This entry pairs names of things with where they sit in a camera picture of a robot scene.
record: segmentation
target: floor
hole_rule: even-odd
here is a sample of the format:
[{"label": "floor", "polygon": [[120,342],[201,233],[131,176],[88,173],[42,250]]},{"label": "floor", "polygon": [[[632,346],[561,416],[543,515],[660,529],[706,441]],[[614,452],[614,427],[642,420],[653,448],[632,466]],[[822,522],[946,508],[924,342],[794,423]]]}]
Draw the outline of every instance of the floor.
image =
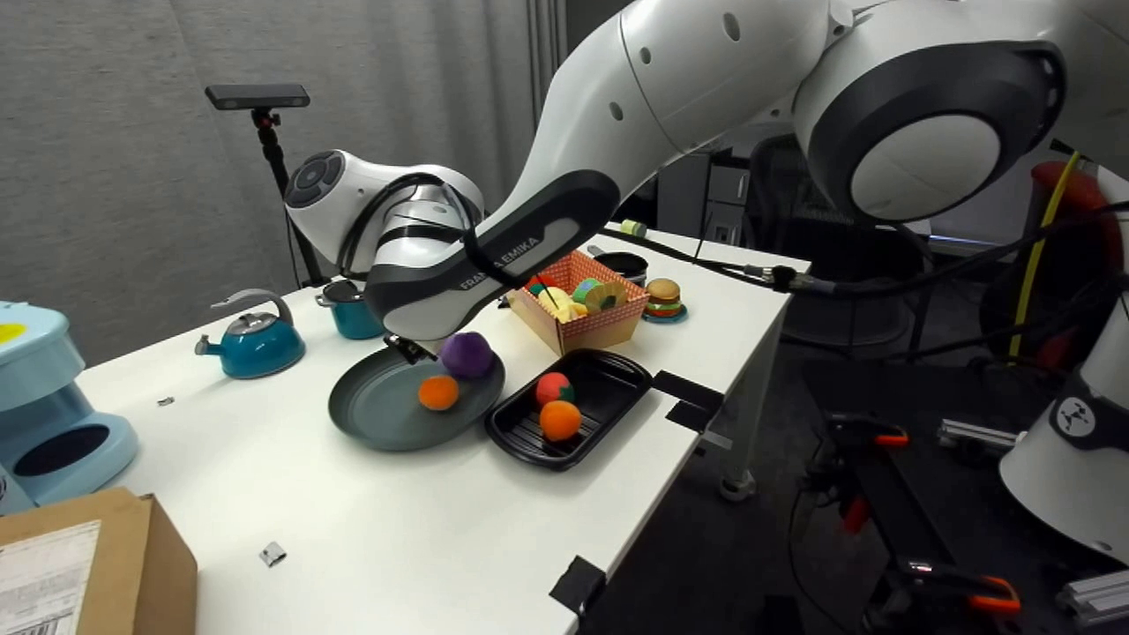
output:
[{"label": "floor", "polygon": [[[977,335],[977,293],[974,282],[938,286],[921,346]],[[871,349],[861,349],[861,356],[882,356],[907,346],[907,325],[907,307],[900,303],[868,307],[854,321],[843,314],[829,321],[826,307],[794,307],[787,332],[819,335],[822,342],[864,342]],[[801,501],[790,526],[797,480],[819,445],[819,409],[801,367],[819,356],[826,353],[811,346],[780,349],[755,455],[759,497],[744,504],[716,497],[716,452],[695,455],[614,575],[614,586],[589,610],[586,635],[751,635],[773,631],[766,617],[787,617],[790,607],[797,607],[808,635],[833,635],[843,631],[836,621],[861,614],[886,564],[882,540],[871,529],[843,533],[836,512],[811,501]],[[977,349],[928,363],[963,363],[967,356],[977,356]],[[811,600],[801,600],[787,564],[790,540],[808,596],[833,621]]]}]

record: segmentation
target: orange fruit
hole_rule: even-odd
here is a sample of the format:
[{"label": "orange fruit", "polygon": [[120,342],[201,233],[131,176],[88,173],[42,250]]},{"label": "orange fruit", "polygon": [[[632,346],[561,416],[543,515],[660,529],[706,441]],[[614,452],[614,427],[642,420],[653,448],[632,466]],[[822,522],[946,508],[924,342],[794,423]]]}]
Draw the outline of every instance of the orange fruit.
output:
[{"label": "orange fruit", "polygon": [[586,416],[572,402],[554,399],[540,406],[536,420],[540,420],[540,434],[557,445],[575,437]]},{"label": "orange fruit", "polygon": [[416,388],[416,399],[430,413],[455,409],[459,402],[459,381],[452,374],[427,374]]}]

